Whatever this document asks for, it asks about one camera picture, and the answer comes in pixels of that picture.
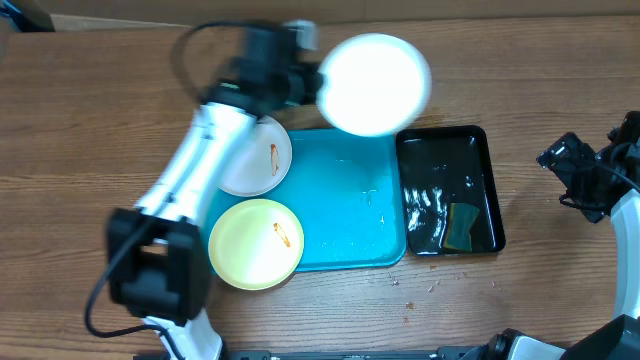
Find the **white plate with crumbs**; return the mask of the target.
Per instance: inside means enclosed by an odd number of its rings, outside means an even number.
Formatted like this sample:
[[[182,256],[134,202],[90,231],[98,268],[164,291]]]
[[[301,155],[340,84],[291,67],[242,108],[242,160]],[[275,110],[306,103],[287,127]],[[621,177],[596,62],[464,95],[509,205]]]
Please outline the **white plate with crumbs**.
[[[423,54],[387,34],[349,38],[321,62],[324,83],[316,106],[334,127],[352,135],[397,133],[426,109],[432,74]]]

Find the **green yellow sponge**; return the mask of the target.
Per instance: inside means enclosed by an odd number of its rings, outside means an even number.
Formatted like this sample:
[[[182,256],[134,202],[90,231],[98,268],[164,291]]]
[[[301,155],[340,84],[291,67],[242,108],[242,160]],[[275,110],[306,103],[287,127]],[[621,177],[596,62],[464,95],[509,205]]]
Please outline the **green yellow sponge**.
[[[471,228],[480,210],[466,203],[452,203],[448,209],[447,228],[443,247],[460,252],[471,252]]]

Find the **yellow plate with food scrap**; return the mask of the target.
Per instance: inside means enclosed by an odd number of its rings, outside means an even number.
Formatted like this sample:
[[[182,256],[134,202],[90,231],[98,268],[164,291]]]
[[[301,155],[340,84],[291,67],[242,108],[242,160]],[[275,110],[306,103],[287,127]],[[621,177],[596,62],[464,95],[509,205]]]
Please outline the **yellow plate with food scrap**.
[[[286,247],[274,231],[279,223],[291,243]],[[215,273],[242,290],[264,290],[288,278],[304,250],[304,232],[296,215],[268,199],[251,199],[227,210],[209,237],[209,258]]]

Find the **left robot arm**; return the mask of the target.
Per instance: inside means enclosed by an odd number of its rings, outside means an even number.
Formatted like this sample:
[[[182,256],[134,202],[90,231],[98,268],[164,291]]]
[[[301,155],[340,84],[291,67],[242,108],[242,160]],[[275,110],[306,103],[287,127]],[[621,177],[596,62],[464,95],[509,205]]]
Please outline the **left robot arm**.
[[[323,77],[318,64],[301,59],[316,47],[311,21],[284,24],[238,21],[246,31],[243,54],[197,86],[184,63],[189,40],[171,50],[174,76],[197,109],[169,165],[131,209],[108,220],[108,263],[87,301],[85,326],[100,338],[151,330],[165,359],[218,359],[224,342],[206,313],[211,269],[202,226],[223,174],[261,119],[275,111],[312,104]]]

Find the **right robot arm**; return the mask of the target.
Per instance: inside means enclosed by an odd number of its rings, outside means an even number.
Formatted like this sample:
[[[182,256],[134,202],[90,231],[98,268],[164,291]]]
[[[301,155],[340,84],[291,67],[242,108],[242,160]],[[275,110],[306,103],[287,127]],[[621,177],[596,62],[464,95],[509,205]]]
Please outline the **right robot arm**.
[[[559,138],[538,158],[566,186],[559,202],[592,223],[610,218],[616,238],[616,296],[612,320],[564,349],[506,329],[466,351],[471,360],[630,360],[639,358],[639,113],[630,111],[594,151],[576,134]]]

